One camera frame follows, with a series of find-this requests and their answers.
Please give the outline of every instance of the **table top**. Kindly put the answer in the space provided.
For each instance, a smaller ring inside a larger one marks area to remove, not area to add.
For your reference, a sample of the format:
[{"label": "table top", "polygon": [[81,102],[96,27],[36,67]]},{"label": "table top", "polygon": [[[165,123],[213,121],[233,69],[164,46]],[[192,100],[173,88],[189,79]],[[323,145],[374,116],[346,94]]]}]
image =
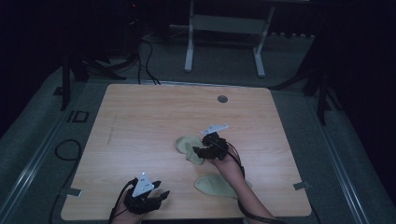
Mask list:
[{"label": "table top", "polygon": [[[218,101],[224,95],[226,103]],[[177,151],[180,136],[211,124],[227,124],[219,135],[238,150],[246,179],[276,217],[311,212],[271,92],[263,88],[112,84],[107,88],[62,211],[65,220],[108,219],[122,187],[145,172],[170,190],[160,210],[145,219],[242,217],[236,199],[209,196],[194,187],[216,174]]]}]

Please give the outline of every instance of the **pale green fabric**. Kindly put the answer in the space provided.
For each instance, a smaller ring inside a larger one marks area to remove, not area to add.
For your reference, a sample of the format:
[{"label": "pale green fabric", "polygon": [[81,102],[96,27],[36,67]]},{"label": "pale green fabric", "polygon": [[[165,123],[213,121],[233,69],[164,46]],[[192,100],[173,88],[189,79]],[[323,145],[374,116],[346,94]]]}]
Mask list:
[{"label": "pale green fabric", "polygon": [[194,164],[200,165],[204,159],[199,158],[192,147],[204,147],[201,139],[197,136],[182,136],[176,140],[176,148],[179,152],[186,154],[186,159]]},{"label": "pale green fabric", "polygon": [[194,186],[208,195],[236,198],[235,191],[220,174],[203,175],[195,181]]}]

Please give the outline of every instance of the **forearm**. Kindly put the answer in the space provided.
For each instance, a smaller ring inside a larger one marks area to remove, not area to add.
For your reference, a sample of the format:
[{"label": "forearm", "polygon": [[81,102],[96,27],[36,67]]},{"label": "forearm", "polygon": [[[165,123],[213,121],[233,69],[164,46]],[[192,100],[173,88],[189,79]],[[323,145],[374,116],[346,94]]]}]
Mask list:
[{"label": "forearm", "polygon": [[[257,217],[268,217],[274,219],[274,216],[262,204],[262,202],[245,181],[238,184],[232,184],[232,187],[238,197],[238,201],[242,204],[246,211]],[[249,224],[262,224],[262,222],[248,217],[247,220]]]}]

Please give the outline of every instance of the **dark background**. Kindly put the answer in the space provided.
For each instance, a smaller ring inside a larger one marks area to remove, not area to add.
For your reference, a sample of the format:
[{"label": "dark background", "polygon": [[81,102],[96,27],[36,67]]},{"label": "dark background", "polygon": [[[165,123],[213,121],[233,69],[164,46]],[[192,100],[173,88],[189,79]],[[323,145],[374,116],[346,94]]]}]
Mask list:
[{"label": "dark background", "polygon": [[[78,50],[106,60],[111,50],[120,49],[121,31],[131,19],[120,7],[123,1],[1,1],[0,136],[41,83],[61,66],[65,54]],[[230,8],[235,2],[228,1]],[[314,5],[277,3],[270,31],[316,36],[304,65],[328,65],[330,86],[395,202],[395,4],[390,0],[310,3]],[[188,1],[146,1],[145,19],[166,39],[170,23],[188,24],[188,8]],[[211,11],[205,8],[205,1],[199,9]],[[243,15],[244,10],[248,7],[233,13]],[[262,16],[260,11],[250,15]]]}]

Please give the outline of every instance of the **person's left hand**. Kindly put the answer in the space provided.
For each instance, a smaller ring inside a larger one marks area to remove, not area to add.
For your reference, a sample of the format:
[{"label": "person's left hand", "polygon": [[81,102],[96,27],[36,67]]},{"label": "person's left hand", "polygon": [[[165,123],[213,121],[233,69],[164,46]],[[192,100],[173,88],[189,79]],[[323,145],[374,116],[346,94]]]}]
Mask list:
[{"label": "person's left hand", "polygon": [[125,193],[122,195],[120,203],[117,205],[116,213],[114,214],[115,217],[111,224],[135,224],[146,215],[137,215],[128,211],[125,204],[123,203],[126,193],[127,191],[125,191]]}]

